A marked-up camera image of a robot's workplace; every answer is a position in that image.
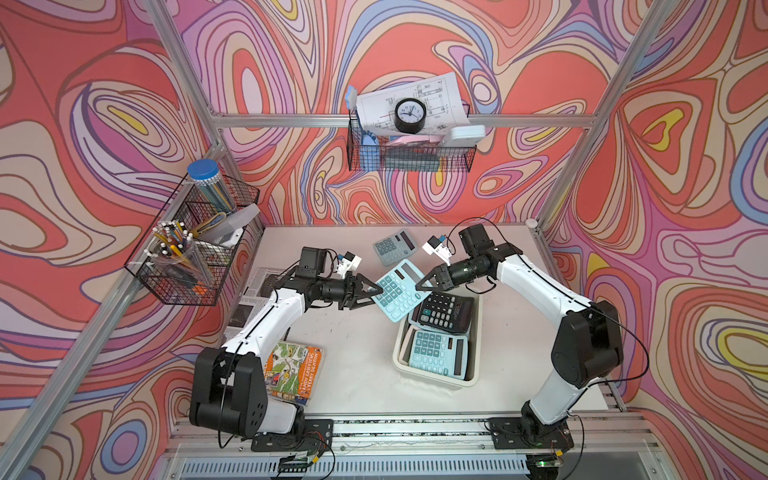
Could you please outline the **black calculator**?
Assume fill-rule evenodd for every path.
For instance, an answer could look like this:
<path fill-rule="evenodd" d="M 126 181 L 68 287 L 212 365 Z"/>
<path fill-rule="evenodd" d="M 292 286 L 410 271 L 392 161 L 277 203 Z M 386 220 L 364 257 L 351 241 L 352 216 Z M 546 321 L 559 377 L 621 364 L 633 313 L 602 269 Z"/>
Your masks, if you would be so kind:
<path fill-rule="evenodd" d="M 434 292 L 415 308 L 410 322 L 427 330 L 463 335 L 470 328 L 474 307 L 472 297 Z"/>

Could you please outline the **blue calculator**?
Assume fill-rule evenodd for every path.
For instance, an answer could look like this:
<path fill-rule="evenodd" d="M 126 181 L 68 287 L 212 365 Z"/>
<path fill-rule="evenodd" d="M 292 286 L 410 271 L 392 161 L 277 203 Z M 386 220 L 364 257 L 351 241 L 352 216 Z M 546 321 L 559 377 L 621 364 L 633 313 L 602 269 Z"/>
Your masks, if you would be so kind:
<path fill-rule="evenodd" d="M 408 365 L 444 377 L 463 380 L 469 359 L 469 339 L 446 333 L 416 330 Z"/>
<path fill-rule="evenodd" d="M 375 242 L 373 249 L 384 266 L 396 265 L 417 251 L 414 236 L 405 229 Z"/>

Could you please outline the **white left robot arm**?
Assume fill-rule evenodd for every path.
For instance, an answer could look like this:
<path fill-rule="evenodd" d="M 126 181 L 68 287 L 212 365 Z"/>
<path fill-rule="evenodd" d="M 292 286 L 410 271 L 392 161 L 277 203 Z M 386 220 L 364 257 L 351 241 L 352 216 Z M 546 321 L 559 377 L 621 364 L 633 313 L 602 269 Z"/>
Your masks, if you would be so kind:
<path fill-rule="evenodd" d="M 304 277 L 290 270 L 275 282 L 270 302 L 219 348 L 196 358 L 189 421 L 192 425 L 251 439 L 259 434 L 288 434 L 299 407 L 267 392 L 264 367 L 289 327 L 313 303 L 335 303 L 340 310 L 369 306 L 382 294 L 362 274 L 342 278 Z"/>

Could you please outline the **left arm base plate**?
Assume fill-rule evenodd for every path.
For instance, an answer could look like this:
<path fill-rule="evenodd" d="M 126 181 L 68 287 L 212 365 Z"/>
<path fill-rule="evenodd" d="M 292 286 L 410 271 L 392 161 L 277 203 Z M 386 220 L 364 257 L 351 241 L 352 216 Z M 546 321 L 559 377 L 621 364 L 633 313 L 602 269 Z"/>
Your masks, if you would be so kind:
<path fill-rule="evenodd" d="M 258 433 L 251 451 L 257 453 L 323 452 L 332 446 L 334 422 L 331 419 L 297 420 L 288 433 Z"/>

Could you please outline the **blue calculator corner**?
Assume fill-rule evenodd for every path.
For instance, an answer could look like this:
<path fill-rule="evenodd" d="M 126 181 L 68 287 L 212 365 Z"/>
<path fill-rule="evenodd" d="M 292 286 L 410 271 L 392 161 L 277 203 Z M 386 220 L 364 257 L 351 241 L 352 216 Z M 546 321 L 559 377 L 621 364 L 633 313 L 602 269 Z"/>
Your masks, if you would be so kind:
<path fill-rule="evenodd" d="M 429 291 L 416 289 L 416 283 L 422 277 L 423 273 L 405 259 L 376 281 L 382 293 L 374 296 L 373 300 L 391 322 L 397 323 L 406 318 L 428 298 Z"/>

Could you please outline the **cream plastic storage box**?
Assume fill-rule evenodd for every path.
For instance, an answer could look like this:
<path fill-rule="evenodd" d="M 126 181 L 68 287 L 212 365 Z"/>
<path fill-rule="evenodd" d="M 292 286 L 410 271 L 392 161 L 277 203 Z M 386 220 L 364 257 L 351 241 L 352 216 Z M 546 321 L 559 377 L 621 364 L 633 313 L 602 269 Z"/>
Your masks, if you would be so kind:
<path fill-rule="evenodd" d="M 434 292 L 400 322 L 392 363 L 404 377 L 452 390 L 475 385 L 482 344 L 482 299 Z"/>

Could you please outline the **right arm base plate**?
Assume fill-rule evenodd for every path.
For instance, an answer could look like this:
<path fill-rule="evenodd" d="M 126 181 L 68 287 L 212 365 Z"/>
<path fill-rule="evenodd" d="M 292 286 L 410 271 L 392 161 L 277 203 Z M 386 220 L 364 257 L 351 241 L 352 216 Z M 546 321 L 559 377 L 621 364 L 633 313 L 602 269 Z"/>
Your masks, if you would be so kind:
<path fill-rule="evenodd" d="M 536 417 L 492 417 L 485 421 L 497 450 L 547 450 L 566 452 L 574 441 L 566 420 L 541 424 Z"/>

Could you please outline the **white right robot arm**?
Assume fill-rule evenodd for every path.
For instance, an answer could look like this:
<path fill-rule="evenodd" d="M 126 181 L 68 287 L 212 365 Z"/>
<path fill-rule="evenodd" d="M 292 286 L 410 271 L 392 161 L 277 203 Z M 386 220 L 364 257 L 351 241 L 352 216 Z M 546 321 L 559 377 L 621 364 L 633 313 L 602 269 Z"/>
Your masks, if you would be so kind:
<path fill-rule="evenodd" d="M 578 295 L 534 266 L 517 246 L 505 242 L 471 248 L 468 258 L 441 264 L 416 283 L 419 291 L 449 291 L 479 277 L 508 286 L 536 307 L 557 329 L 552 371 L 520 411 L 520 430 L 530 444 L 562 426 L 586 390 L 624 360 L 621 325 L 608 301 Z"/>

